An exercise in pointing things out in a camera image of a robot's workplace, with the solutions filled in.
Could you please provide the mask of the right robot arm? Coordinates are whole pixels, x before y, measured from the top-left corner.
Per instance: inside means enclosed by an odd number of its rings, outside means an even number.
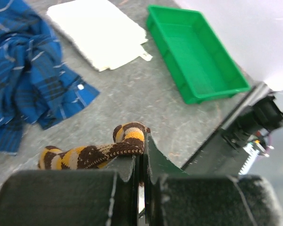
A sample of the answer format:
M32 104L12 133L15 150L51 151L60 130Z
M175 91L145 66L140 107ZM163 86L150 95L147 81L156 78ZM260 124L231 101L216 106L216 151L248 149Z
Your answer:
M254 86L180 168L146 136L145 222L150 226L283 226L278 201L250 175L266 155L267 134L283 127L283 111L267 85Z

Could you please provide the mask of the brown yellow argyle sock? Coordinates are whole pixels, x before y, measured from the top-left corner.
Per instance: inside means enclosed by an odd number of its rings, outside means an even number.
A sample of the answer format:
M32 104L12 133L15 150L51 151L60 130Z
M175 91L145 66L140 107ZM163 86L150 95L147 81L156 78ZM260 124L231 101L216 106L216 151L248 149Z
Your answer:
M150 133L149 127L133 121L116 126L110 144L79 146L67 151L48 145L40 153L37 167L40 170L100 169L118 156L143 154L146 133Z

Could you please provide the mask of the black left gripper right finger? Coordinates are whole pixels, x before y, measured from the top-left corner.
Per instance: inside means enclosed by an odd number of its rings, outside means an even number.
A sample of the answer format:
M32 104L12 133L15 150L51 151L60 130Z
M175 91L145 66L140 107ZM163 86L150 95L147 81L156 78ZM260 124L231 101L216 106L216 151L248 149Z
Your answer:
M145 221L150 226L283 226L272 185L259 175L189 175L145 138Z

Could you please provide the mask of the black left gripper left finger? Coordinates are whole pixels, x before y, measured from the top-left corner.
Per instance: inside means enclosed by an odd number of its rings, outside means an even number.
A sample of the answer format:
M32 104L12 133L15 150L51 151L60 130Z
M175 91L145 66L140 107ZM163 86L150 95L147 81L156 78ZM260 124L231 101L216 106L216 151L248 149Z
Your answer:
M134 226L136 158L103 169L21 170L0 189L0 226Z

